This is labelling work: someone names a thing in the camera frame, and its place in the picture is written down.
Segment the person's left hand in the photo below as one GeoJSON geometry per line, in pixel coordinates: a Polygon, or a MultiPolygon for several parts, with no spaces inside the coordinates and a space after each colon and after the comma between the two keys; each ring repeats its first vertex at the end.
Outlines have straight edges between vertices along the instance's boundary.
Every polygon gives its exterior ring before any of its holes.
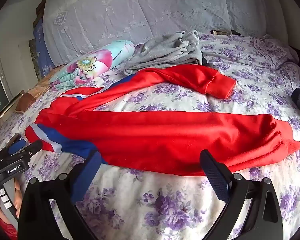
{"type": "MultiPolygon", "coordinates": [[[[20,190],[20,184],[16,179],[14,179],[14,207],[16,208],[16,217],[17,218],[19,218],[22,200],[23,200],[23,197],[22,197],[21,190],[20,190]]],[[[0,207],[0,219],[6,224],[11,224],[11,222],[8,220],[8,218],[5,216],[5,214],[2,212],[1,207],[0,207]]]]}

